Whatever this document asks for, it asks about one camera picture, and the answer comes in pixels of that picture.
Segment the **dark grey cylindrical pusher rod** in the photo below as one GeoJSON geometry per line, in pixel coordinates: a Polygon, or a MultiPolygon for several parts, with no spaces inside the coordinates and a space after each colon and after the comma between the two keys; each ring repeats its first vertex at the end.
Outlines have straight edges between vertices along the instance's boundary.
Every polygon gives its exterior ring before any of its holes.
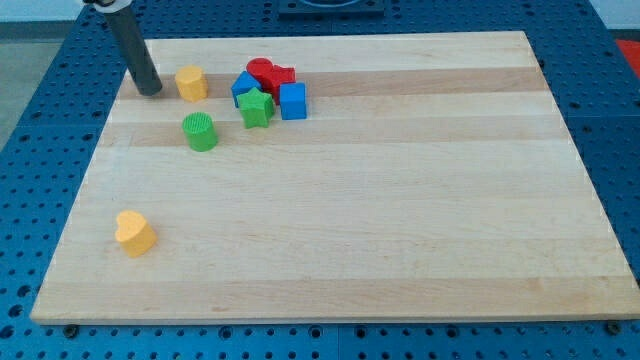
{"type": "Polygon", "coordinates": [[[131,3],[111,3],[102,9],[138,92],[153,96],[162,82],[153,63],[131,3]]]}

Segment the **white pusher holder collar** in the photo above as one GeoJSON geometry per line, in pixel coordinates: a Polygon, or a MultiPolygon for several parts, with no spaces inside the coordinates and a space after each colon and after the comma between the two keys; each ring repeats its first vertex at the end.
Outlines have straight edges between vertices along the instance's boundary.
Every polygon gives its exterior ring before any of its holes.
{"type": "Polygon", "coordinates": [[[99,7],[118,7],[129,6],[131,0],[82,0],[84,4],[92,4],[99,7]]]}

